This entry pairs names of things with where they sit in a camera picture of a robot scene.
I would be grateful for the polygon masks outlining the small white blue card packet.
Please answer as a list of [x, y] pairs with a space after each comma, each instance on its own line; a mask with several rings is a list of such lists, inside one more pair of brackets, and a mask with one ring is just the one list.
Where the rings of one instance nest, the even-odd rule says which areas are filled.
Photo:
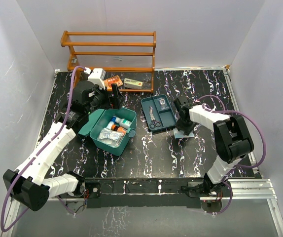
[[191, 132], [188, 135], [185, 135], [183, 131], [177, 130], [176, 128], [173, 129], [173, 133], [174, 133], [174, 137], [176, 139], [182, 139], [182, 138], [193, 138], [194, 137], [194, 133]]

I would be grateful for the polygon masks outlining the blue divided tray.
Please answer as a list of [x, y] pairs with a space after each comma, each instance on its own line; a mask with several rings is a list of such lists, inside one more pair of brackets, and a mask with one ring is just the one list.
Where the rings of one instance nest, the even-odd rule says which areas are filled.
[[[158, 102], [158, 98], [160, 97], [164, 97], [169, 105], [169, 109], [168, 110], [164, 110], [164, 111], [160, 111], [160, 104]], [[155, 129], [151, 129], [149, 127], [150, 123], [151, 123], [151, 118], [149, 115], [149, 107], [152, 106], [153, 107], [153, 115], [155, 116], [155, 118], [161, 122], [161, 126]], [[164, 94], [160, 94], [157, 96], [151, 96], [151, 97], [147, 97], [147, 98], [143, 98], [141, 99], [141, 108], [143, 110], [146, 122], [147, 122], [147, 126], [148, 126], [148, 131], [149, 132], [161, 132], [163, 130], [166, 129], [173, 129], [175, 128], [175, 124], [176, 124], [176, 118], [175, 118], [175, 114], [174, 111], [170, 105], [170, 102], [167, 98], [166, 95]]]

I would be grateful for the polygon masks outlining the green plastic medicine box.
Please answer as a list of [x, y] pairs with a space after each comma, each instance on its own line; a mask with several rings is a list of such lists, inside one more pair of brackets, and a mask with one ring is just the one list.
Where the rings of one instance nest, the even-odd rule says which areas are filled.
[[[129, 121], [131, 124], [123, 132], [118, 129], [112, 130], [113, 125], [117, 122], [112, 121], [113, 117], [118, 117]], [[89, 114], [89, 121], [80, 129], [79, 135], [90, 137], [97, 148], [109, 152], [115, 156], [120, 156], [129, 140], [136, 134], [137, 114], [127, 108], [117, 109], [98, 109]]]

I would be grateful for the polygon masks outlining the small blue-capped bottle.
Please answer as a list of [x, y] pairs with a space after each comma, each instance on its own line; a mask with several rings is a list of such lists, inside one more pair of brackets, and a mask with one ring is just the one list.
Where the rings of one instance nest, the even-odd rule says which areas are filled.
[[110, 130], [114, 130], [115, 126], [118, 126], [118, 123], [116, 122], [116, 117], [113, 116], [106, 127]]

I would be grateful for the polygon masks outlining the white green-label bottle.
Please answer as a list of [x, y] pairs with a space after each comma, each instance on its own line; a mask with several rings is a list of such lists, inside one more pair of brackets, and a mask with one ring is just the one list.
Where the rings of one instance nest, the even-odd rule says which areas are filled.
[[130, 121], [124, 119], [124, 118], [115, 118], [115, 122], [117, 124], [119, 124], [121, 127], [123, 127], [124, 129], [129, 129], [130, 125], [132, 124]]

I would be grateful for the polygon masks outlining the brown orange-label bottle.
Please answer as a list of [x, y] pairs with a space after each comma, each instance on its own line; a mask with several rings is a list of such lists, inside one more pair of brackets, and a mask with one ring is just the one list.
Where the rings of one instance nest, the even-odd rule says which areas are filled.
[[116, 131], [116, 132], [119, 132], [119, 133], [121, 133], [121, 134], [123, 134], [123, 135], [125, 135], [126, 134], [126, 129], [124, 129], [123, 127], [121, 127], [121, 126], [117, 126], [117, 125], [112, 125], [111, 126], [111, 130], [113, 130], [113, 131]]

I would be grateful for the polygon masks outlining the black handled scissors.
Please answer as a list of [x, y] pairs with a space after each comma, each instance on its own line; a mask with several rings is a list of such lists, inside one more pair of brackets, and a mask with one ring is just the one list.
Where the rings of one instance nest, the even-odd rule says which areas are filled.
[[161, 126], [161, 122], [158, 121], [155, 118], [155, 116], [153, 115], [153, 107], [152, 106], [149, 107], [149, 115], [150, 115], [150, 118], [151, 118], [151, 123], [150, 123], [149, 127], [151, 129], [155, 129], [155, 128], [160, 127]]

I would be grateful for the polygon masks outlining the clear bag of swabs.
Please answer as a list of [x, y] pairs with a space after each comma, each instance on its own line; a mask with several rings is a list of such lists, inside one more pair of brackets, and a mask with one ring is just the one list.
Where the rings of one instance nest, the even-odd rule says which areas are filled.
[[98, 141], [113, 148], [117, 148], [119, 147], [123, 137], [124, 135], [119, 132], [110, 130], [108, 128], [103, 128], [99, 133]]

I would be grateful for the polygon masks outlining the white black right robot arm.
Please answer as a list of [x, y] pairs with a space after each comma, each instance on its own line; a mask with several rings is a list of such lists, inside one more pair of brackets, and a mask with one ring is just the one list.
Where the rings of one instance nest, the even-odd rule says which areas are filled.
[[214, 134], [216, 159], [206, 172], [203, 183], [195, 191], [215, 196], [225, 185], [228, 174], [254, 150], [254, 144], [244, 118], [207, 111], [203, 104], [190, 102], [186, 96], [174, 100], [179, 119], [176, 129], [189, 135], [200, 124]]

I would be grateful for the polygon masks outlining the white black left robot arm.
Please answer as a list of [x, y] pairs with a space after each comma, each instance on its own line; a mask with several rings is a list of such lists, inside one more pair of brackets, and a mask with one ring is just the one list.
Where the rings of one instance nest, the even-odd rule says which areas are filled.
[[120, 109], [117, 84], [111, 92], [88, 80], [80, 81], [60, 107], [50, 130], [31, 155], [14, 171], [8, 169], [3, 181], [10, 196], [32, 211], [40, 210], [48, 199], [65, 193], [80, 197], [85, 193], [84, 178], [72, 171], [55, 177], [45, 175], [79, 131], [94, 117], [98, 109]]

